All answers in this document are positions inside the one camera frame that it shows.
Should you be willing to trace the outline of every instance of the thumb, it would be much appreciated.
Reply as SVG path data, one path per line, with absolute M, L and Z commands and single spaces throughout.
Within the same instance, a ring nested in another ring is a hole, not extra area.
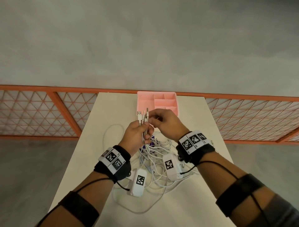
M 149 127 L 149 123 L 148 122 L 144 122 L 142 125 L 139 126 L 138 130 L 140 132 L 145 132 L 147 130 L 147 128 Z
M 162 122 L 152 117 L 149 119 L 149 123 L 153 125 L 154 128 L 159 128 Z

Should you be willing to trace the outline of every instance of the sleeve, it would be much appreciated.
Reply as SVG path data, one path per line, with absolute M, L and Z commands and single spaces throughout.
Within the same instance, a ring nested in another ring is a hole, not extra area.
M 270 226 L 299 227 L 299 211 L 279 195 L 274 196 L 264 209 L 264 213 Z M 266 226 L 266 222 L 263 215 L 260 214 L 247 227 L 262 226 Z

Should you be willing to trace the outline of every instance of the tabletop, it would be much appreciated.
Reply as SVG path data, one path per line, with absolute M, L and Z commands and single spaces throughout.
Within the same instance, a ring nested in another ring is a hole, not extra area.
M 203 132 L 217 152 L 232 162 L 205 98 L 177 96 L 177 100 L 182 123 L 191 131 Z M 98 94 L 50 210 L 93 171 L 106 148 L 119 143 L 123 128 L 137 119 L 136 105 L 137 94 Z M 114 190 L 113 195 L 121 206 L 111 193 L 96 226 L 234 226 L 200 175 L 184 180 L 145 213 L 160 195 L 144 192 L 136 198 L 124 190 Z

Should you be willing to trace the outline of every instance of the pink storage tray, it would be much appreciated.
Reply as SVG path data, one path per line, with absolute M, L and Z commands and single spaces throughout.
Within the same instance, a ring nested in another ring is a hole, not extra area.
M 179 116 L 178 101 L 175 92 L 161 91 L 138 91 L 137 92 L 137 111 L 146 112 L 154 109 L 169 109 L 176 116 Z

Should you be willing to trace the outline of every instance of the forearm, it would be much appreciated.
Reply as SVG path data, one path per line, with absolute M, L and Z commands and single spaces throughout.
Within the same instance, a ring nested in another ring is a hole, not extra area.
M 84 185 L 101 178 L 107 178 L 102 173 L 93 171 L 81 184 L 79 184 L 73 191 L 77 191 Z M 85 200 L 87 200 L 98 212 L 101 214 L 106 200 L 113 188 L 112 180 L 102 180 L 88 185 L 78 192 Z M 84 225 L 70 214 L 64 207 L 59 206 L 55 209 L 41 224 L 42 227 L 47 226 L 74 226 L 83 227 Z
M 217 162 L 231 171 L 237 178 L 240 178 L 247 174 L 246 172 L 223 158 L 217 152 L 205 154 L 200 161 Z M 214 163 L 199 164 L 197 166 L 197 169 L 216 198 L 219 198 L 219 196 L 236 181 L 236 179 L 231 174 Z M 256 190 L 253 195 L 257 199 L 261 208 L 264 209 L 274 197 L 275 193 L 264 186 Z M 233 210 L 230 219 L 236 226 L 247 226 L 259 214 L 260 210 L 254 203 L 253 199 L 249 196 Z

